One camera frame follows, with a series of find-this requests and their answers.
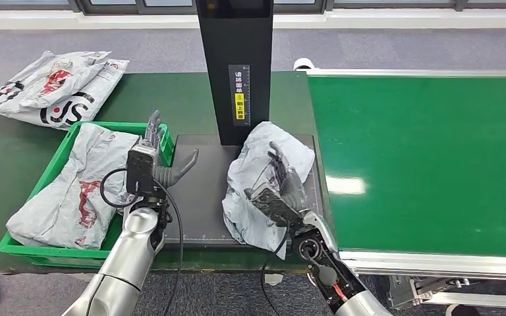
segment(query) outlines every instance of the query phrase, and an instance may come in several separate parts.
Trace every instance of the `white plastic package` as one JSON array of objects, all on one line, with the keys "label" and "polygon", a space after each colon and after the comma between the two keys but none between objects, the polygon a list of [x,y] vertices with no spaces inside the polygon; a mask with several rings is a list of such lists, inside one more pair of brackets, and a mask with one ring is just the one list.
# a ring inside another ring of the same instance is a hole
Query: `white plastic package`
[{"label": "white plastic package", "polygon": [[[267,168],[271,160],[268,152],[273,151],[270,142],[280,147],[302,183],[306,181],[315,160],[313,150],[273,123],[261,122],[249,133],[239,156],[230,164],[222,208],[224,223],[235,240],[274,251],[286,228],[274,225],[244,193],[246,188],[254,188],[263,182],[276,185],[273,169]],[[282,247],[277,255],[284,260],[286,247]]]},{"label": "white plastic package", "polygon": [[80,91],[107,61],[108,51],[77,51],[55,55],[44,51],[0,87],[0,113],[49,107]]},{"label": "white plastic package", "polygon": [[[11,236],[26,246],[99,249],[116,212],[102,200],[100,182],[109,171],[126,165],[137,141],[137,135],[84,123],[59,176],[7,222]],[[124,182],[124,172],[107,179],[109,201],[125,202]]]},{"label": "white plastic package", "polygon": [[12,119],[40,126],[68,130],[78,121],[94,120],[101,106],[109,97],[125,73],[129,61],[108,59],[100,72],[79,92],[50,107],[30,109],[18,113],[1,111],[0,114]]}]

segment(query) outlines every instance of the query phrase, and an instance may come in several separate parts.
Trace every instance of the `robotic hand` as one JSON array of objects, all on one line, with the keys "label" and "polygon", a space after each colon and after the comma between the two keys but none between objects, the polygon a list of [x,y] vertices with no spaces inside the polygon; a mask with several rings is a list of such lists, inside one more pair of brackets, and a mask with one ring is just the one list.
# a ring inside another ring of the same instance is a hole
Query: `robotic hand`
[{"label": "robotic hand", "polygon": [[[123,231],[99,272],[63,316],[132,315],[154,257],[164,246],[163,230],[172,221],[166,198],[174,202],[166,188],[176,184],[195,165],[198,157],[198,149],[195,149],[172,167],[159,166],[163,135],[163,131],[158,130],[159,124],[156,111],[148,121],[144,138],[129,151],[127,167],[111,171],[101,181],[100,193],[104,201],[123,209]],[[107,178],[121,171],[127,171],[129,197],[125,204],[117,205],[107,200],[103,189]],[[178,222],[181,234],[179,214]]]},{"label": "robotic hand", "polygon": [[248,199],[277,226],[287,227],[296,254],[308,263],[311,279],[338,316],[391,316],[340,260],[338,245],[325,219],[305,207],[302,182],[273,142],[269,152],[279,190],[268,183],[245,189]]}]

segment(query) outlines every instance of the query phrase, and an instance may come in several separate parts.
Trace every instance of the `aluminum frame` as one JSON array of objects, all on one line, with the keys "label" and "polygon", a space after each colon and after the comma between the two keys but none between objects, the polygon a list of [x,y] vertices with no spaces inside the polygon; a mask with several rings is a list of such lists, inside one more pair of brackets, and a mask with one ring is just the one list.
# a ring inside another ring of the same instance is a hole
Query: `aluminum frame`
[{"label": "aluminum frame", "polygon": [[352,3],[336,3],[334,2],[334,9],[454,9],[455,2],[405,2],[405,3],[388,3],[386,1],[359,0]]},{"label": "aluminum frame", "polygon": [[56,1],[56,3],[51,4],[22,4],[18,3],[18,1],[4,1],[0,4],[0,11],[16,11],[16,10],[73,10],[74,12],[76,6],[73,7],[72,0],[69,0],[69,3],[62,4],[64,1]]},{"label": "aluminum frame", "polygon": [[356,274],[506,280],[506,257],[340,251]]},{"label": "aluminum frame", "polygon": [[423,301],[424,304],[464,304],[482,307],[506,308],[506,295],[467,294],[467,293],[435,293],[432,298]]},{"label": "aluminum frame", "polygon": [[[191,6],[160,7],[148,6],[144,0],[135,0],[131,5],[94,5],[91,0],[70,0],[76,1],[80,11],[84,15],[118,15],[118,14],[140,14],[140,15],[196,15],[196,0],[192,0]],[[327,1],[332,4],[333,0],[315,0],[314,3],[302,4],[274,4],[275,14],[296,14],[310,13],[322,14]]]}]

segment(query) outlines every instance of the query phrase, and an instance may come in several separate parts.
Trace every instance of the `green table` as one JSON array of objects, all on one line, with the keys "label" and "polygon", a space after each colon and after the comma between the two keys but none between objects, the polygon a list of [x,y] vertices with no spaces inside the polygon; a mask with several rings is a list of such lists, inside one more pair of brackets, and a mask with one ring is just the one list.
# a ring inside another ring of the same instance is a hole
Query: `green table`
[{"label": "green table", "polygon": [[[316,137],[307,79],[303,73],[272,75],[271,120],[292,134]],[[178,134],[217,134],[208,75],[126,74],[102,107],[96,120],[146,122],[160,109],[172,138]],[[0,240],[7,219],[23,205],[65,132],[34,126],[0,116]],[[175,269],[177,253],[163,251],[153,270]],[[186,250],[184,270],[258,270],[266,253],[259,250]],[[292,260],[272,269],[303,271],[305,264]],[[19,257],[0,253],[0,271],[47,273]]]},{"label": "green table", "polygon": [[[152,109],[174,137],[217,132],[206,74],[126,75],[96,120]],[[318,139],[323,204],[357,273],[506,278],[506,73],[277,72],[271,119]],[[0,239],[64,134],[0,117]],[[184,269],[254,270],[264,255],[188,251]],[[0,271],[51,270],[0,253]]]},{"label": "green table", "polygon": [[506,72],[308,75],[347,264],[506,278]]}]

